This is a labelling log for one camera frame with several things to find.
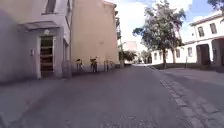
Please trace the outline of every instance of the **building facade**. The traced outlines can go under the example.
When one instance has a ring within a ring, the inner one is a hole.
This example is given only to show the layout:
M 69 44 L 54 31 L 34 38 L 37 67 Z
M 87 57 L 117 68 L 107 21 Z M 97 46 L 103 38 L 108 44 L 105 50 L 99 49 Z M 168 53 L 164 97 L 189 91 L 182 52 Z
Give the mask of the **building facade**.
M 190 41 L 177 47 L 177 63 L 198 63 L 201 65 L 224 65 L 224 22 L 221 12 L 204 17 L 190 24 L 192 27 Z M 171 50 L 167 50 L 167 63 L 173 63 Z M 160 51 L 152 52 L 152 64 L 163 63 Z
M 77 59 L 88 68 L 95 57 L 100 67 L 119 64 L 115 8 L 102 0 L 1 0 L 0 83 L 62 77 Z
M 0 1 L 0 82 L 63 75 L 71 10 L 72 0 Z
M 116 5 L 102 0 L 75 0 L 72 18 L 72 67 L 81 59 L 90 71 L 90 59 L 97 58 L 99 70 L 105 61 L 119 64 Z

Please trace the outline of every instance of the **asphalt road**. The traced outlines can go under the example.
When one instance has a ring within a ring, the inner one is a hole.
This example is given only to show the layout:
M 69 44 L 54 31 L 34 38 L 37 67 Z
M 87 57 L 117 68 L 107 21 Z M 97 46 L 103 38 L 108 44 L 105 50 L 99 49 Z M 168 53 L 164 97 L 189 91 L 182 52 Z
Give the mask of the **asphalt road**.
M 131 67 L 65 81 L 12 128 L 185 128 L 152 69 Z
M 217 109 L 224 112 L 224 86 L 212 84 L 211 82 L 203 82 L 201 80 L 189 79 L 184 76 L 177 76 L 172 74 L 167 75 L 171 77 L 174 81 L 177 81 L 181 83 L 184 87 L 192 90 L 195 94 L 205 98 Z

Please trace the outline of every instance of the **tree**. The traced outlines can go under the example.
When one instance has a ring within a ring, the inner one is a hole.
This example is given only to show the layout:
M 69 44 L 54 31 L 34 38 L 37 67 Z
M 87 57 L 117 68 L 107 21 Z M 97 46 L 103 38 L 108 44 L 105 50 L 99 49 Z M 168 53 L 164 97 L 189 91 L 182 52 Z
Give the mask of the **tree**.
M 133 61 L 135 57 L 137 56 L 134 52 L 131 51 L 123 51 L 124 59 L 127 61 Z
M 151 53 L 146 52 L 146 51 L 142 51 L 141 52 L 141 57 L 143 58 L 145 63 L 149 63 L 149 60 L 151 59 Z
M 215 10 L 221 10 L 224 14 L 224 0 L 208 0 L 208 3 L 211 4 Z
M 182 26 L 182 18 L 185 18 L 183 10 L 176 12 L 170 9 L 165 0 L 155 8 L 145 9 L 146 20 L 141 28 L 133 30 L 134 35 L 142 36 L 142 44 L 153 50 L 161 50 L 163 53 L 163 66 L 166 67 L 166 49 L 171 49 L 175 63 L 175 48 L 181 45 L 181 39 L 176 37 L 175 31 Z

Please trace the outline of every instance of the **cobblestone strip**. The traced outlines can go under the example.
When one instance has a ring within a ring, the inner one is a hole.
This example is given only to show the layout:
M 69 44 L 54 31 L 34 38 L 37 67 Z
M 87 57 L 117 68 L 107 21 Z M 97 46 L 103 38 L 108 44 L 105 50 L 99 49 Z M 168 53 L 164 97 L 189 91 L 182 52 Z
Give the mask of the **cobblestone strip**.
M 224 128 L 224 115 L 204 98 L 154 70 L 193 128 Z

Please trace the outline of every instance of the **entrance canopy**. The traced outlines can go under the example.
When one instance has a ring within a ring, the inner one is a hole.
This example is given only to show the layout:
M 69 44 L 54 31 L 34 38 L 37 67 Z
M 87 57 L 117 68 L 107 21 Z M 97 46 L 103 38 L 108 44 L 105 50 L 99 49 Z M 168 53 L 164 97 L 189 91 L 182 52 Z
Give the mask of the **entrance canopy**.
M 24 24 L 21 24 L 21 25 L 24 26 L 28 30 L 59 28 L 60 27 L 54 21 L 30 22 L 30 23 L 24 23 Z

